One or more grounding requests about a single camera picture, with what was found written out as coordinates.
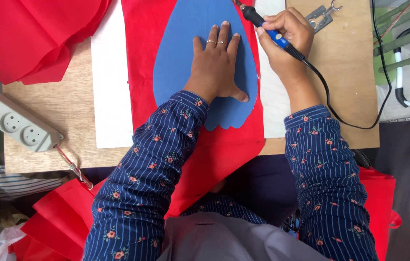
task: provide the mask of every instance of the striped fabric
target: striped fabric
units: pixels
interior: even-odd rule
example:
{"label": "striped fabric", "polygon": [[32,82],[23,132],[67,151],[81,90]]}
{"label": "striped fabric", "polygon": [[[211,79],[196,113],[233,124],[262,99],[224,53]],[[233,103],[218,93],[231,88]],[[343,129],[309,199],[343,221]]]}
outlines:
{"label": "striped fabric", "polygon": [[0,201],[49,191],[62,185],[61,179],[31,179],[16,174],[6,174],[5,166],[0,166]]}
{"label": "striped fabric", "polygon": [[[163,217],[207,112],[200,97],[180,91],[136,129],[134,145],[94,199],[94,222],[83,260],[154,261],[160,256]],[[363,207],[366,193],[339,122],[319,105],[287,117],[285,124],[286,156],[298,179],[300,240],[331,260],[376,261],[369,215]],[[198,211],[265,223],[220,195],[207,194],[183,216]]]}

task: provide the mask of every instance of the black cable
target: black cable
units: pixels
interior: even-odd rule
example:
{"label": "black cable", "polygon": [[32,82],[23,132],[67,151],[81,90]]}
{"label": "black cable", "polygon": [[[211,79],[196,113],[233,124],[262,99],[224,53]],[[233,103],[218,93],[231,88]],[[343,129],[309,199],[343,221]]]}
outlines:
{"label": "black cable", "polygon": [[367,127],[367,128],[365,128],[365,127],[360,127],[360,126],[356,126],[356,125],[347,123],[347,122],[345,122],[344,120],[342,120],[342,118],[336,113],[336,111],[334,110],[334,108],[333,108],[332,105],[331,105],[331,100],[330,100],[330,96],[331,96],[331,95],[330,95],[330,92],[329,92],[329,87],[328,87],[328,84],[327,84],[326,80],[324,80],[323,75],[318,71],[318,69],[317,69],[316,67],[314,67],[314,66],[313,66],[310,62],[308,62],[306,59],[301,60],[301,61],[304,62],[304,63],[306,64],[306,66],[308,66],[308,68],[310,68],[310,69],[319,77],[319,79],[321,80],[321,82],[322,82],[322,84],[323,84],[323,86],[324,86],[324,90],[326,91],[326,100],[327,100],[328,108],[331,110],[332,114],[337,118],[337,120],[340,121],[340,122],[342,122],[342,123],[345,124],[345,125],[348,125],[348,126],[351,126],[351,127],[355,127],[355,128],[359,128],[359,129],[362,129],[362,130],[370,130],[370,129],[376,127],[377,123],[379,122],[379,118],[380,118],[380,116],[382,115],[382,110],[384,109],[384,106],[386,105],[387,99],[389,98],[390,93],[392,92],[392,83],[390,82],[389,74],[387,73],[386,61],[385,61],[385,58],[384,58],[384,48],[383,48],[383,46],[382,46],[382,38],[381,38],[381,36],[380,36],[380,34],[379,34],[378,27],[377,27],[377,24],[376,24],[376,9],[375,9],[374,0],[371,0],[371,7],[372,7],[372,12],[373,12],[374,31],[375,31],[375,33],[376,33],[376,38],[377,38],[377,40],[378,40],[378,42],[379,42],[379,51],[380,51],[380,57],[381,57],[381,62],[382,62],[382,68],[384,69],[384,74],[386,75],[386,80],[387,80],[387,83],[388,83],[388,85],[389,85],[389,91],[388,91],[388,93],[387,93],[387,95],[386,95],[386,98],[384,99],[384,102],[382,103],[382,106],[381,106],[381,108],[380,108],[380,110],[379,110],[379,113],[378,113],[378,116],[377,116],[377,118],[376,118],[376,121],[372,124],[371,127]]}

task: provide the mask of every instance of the power strip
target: power strip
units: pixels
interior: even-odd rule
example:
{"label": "power strip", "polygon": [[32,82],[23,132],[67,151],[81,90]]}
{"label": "power strip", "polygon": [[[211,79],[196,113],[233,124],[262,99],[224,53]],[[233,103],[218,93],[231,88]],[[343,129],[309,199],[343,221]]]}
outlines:
{"label": "power strip", "polygon": [[0,93],[0,130],[34,152],[52,150],[63,135]]}

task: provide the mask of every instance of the stack of red paper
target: stack of red paper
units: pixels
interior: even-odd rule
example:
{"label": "stack of red paper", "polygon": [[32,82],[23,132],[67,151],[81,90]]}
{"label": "stack of red paper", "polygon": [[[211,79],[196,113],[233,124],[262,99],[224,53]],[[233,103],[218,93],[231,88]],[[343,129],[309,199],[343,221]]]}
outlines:
{"label": "stack of red paper", "polygon": [[0,81],[57,82],[111,0],[0,0]]}

